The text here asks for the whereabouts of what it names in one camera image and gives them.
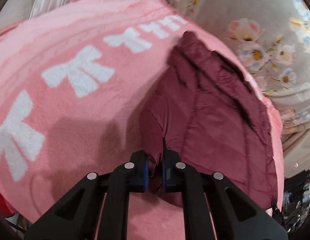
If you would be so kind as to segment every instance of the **round metal pin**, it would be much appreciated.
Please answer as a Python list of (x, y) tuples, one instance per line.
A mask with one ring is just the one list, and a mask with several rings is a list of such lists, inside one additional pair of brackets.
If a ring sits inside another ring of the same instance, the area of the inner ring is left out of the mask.
[(126, 169), (132, 169), (132, 168), (135, 167), (135, 164), (134, 164), (134, 163), (125, 163), (125, 164), (124, 164), (124, 167), (125, 167)]
[(186, 167), (186, 164), (185, 163), (176, 163), (175, 166), (178, 169), (184, 169)]
[(95, 172), (91, 172), (89, 174), (87, 174), (86, 176), (88, 179), (92, 180), (92, 179), (96, 179), (97, 178), (97, 174)]
[(213, 177), (214, 177), (215, 179), (222, 179), (222, 178), (224, 177), (224, 174), (222, 174), (222, 173), (220, 173), (220, 172), (215, 172), (215, 173), (213, 174)]

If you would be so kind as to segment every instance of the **fleece blanket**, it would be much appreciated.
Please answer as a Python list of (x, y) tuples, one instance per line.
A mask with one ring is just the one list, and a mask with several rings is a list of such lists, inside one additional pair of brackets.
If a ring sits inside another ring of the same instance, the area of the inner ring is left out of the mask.
[[(266, 105), (281, 206), (278, 112), (226, 45), (164, 0), (77, 0), (0, 31), (4, 198), (34, 222), (88, 172), (140, 150), (140, 110), (186, 30), (237, 64)], [(129, 209), (129, 239), (184, 237), (181, 209), (148, 194), (132, 194)]]

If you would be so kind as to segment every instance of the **red object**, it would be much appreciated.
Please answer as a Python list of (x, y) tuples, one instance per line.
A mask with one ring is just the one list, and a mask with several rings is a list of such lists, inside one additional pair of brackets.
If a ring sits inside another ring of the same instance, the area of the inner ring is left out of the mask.
[(236, 65), (185, 32), (170, 66), (140, 114), (143, 149), (150, 158), (150, 188), (163, 195), (157, 166), (163, 140), (199, 172), (222, 172), (264, 209), (277, 198), (277, 174), (266, 107)]
[(11, 207), (9, 203), (0, 194), (0, 213), (3, 217), (11, 217), (14, 215), (15, 210)]

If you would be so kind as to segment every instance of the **maroon jacket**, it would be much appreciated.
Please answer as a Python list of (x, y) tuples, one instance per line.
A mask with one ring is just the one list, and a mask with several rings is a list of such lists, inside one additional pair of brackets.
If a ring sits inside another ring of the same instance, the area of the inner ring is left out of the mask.
[(177, 206), (179, 194), (164, 195), (156, 179), (167, 148), (199, 172), (222, 172), (264, 209), (277, 198), (266, 107), (242, 72), (185, 32), (168, 59), (170, 66), (140, 114), (143, 148), (150, 159), (151, 191)]

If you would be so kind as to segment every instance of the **folded maroon garment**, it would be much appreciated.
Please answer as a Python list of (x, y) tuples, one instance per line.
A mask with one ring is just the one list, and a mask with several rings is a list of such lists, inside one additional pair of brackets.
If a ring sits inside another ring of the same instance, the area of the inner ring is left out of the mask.
[(167, 148), (199, 172), (222, 172), (260, 207), (277, 198), (266, 107), (236, 65), (185, 32), (169, 69), (140, 114), (143, 148), (150, 159), (150, 188), (182, 206), (180, 194), (163, 194), (157, 169)]

